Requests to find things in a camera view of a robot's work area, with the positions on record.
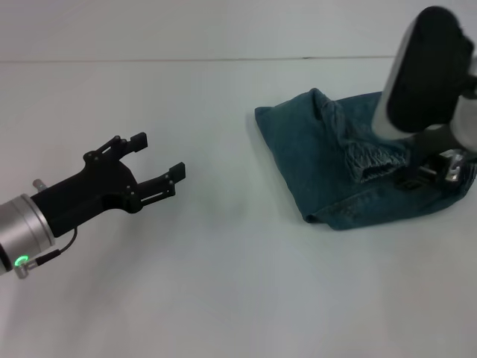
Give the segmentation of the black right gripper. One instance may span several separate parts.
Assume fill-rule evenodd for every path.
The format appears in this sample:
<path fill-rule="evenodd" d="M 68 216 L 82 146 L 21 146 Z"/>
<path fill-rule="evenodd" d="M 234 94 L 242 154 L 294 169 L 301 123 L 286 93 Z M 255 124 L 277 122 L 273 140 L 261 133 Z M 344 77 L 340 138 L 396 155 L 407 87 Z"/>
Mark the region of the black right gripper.
<path fill-rule="evenodd" d="M 443 154 L 453 150 L 453 134 L 449 126 L 426 129 L 408 139 L 410 151 L 404 175 L 395 178 L 398 190 L 411 192 L 428 185 L 428 180 L 420 175 L 422 168 L 438 172 L 443 162 Z"/>

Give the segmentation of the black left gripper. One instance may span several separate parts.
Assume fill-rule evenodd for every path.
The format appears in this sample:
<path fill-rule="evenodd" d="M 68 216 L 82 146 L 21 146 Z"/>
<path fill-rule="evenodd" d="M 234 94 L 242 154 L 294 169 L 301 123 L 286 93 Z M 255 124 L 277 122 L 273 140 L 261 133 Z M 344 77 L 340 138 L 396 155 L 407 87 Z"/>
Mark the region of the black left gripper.
<path fill-rule="evenodd" d="M 137 213 L 142 204 L 175 196 L 175 185 L 186 178 L 183 162 L 164 175 L 138 184 L 131 170 L 120 161 L 147 147 L 144 132 L 129 139 L 114 136 L 97 151 L 84 155 L 85 166 L 79 173 L 34 195 L 32 200 L 54 236 L 62 236 L 107 210 Z"/>

